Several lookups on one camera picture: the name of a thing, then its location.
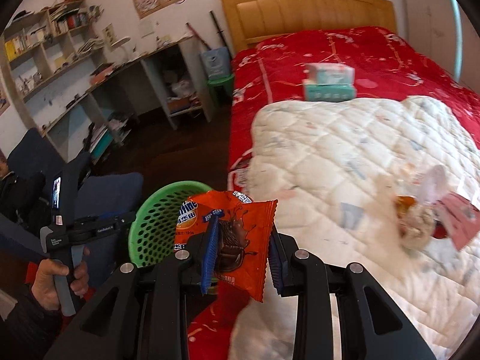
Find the white quilt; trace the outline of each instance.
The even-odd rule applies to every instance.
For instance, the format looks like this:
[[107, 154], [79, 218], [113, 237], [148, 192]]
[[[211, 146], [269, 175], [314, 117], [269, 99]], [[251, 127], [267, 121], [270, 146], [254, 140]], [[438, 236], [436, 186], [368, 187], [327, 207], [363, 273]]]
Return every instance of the white quilt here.
[[[278, 231], [325, 263], [363, 264], [436, 357], [453, 354], [479, 315], [480, 239], [449, 262], [406, 251], [392, 203], [406, 162], [420, 171], [443, 164], [452, 190], [462, 176], [480, 183], [479, 151], [450, 109], [425, 96], [401, 103], [285, 101], [260, 110], [252, 134], [250, 195], [279, 200]], [[338, 310], [332, 304], [339, 359]], [[268, 271], [263, 303], [251, 301], [238, 317], [230, 359], [290, 359], [296, 310], [296, 298], [280, 298]]]

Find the orange wrapper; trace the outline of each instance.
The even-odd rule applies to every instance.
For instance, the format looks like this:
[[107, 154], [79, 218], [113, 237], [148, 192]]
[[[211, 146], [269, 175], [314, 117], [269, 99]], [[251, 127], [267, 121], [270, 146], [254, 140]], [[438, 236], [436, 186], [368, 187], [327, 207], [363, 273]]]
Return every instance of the orange wrapper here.
[[175, 249], [184, 248], [192, 235], [205, 232], [210, 217], [217, 215], [221, 226], [215, 276], [262, 302], [268, 242], [277, 203], [252, 202], [236, 191], [193, 196], [180, 209]]

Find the tissue pack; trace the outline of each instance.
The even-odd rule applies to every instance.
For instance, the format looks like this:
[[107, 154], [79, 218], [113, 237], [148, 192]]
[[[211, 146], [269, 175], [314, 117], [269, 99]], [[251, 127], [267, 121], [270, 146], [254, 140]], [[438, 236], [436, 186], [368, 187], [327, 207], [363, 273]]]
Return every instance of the tissue pack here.
[[355, 69], [346, 64], [306, 64], [309, 80], [317, 85], [353, 85]]
[[306, 101], [340, 103], [357, 96], [357, 90], [353, 85], [318, 85], [310, 79], [303, 80], [303, 90]]

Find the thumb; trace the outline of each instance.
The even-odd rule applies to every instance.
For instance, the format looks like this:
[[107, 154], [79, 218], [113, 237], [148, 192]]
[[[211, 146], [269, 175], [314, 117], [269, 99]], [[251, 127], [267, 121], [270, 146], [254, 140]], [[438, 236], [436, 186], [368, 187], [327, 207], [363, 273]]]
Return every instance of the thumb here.
[[60, 262], [53, 261], [52, 259], [43, 260], [38, 267], [38, 273], [40, 273], [42, 276], [66, 276], [68, 275], [68, 272], [68, 266], [63, 265]]

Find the device screen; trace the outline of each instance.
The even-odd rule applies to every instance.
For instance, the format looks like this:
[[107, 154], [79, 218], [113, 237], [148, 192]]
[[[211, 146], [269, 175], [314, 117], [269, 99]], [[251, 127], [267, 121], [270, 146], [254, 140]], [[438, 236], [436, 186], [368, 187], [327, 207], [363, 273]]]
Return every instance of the device screen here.
[[53, 196], [52, 196], [52, 206], [55, 209], [59, 209], [60, 206], [60, 183], [62, 182], [62, 178], [59, 177], [55, 179], [53, 182]]

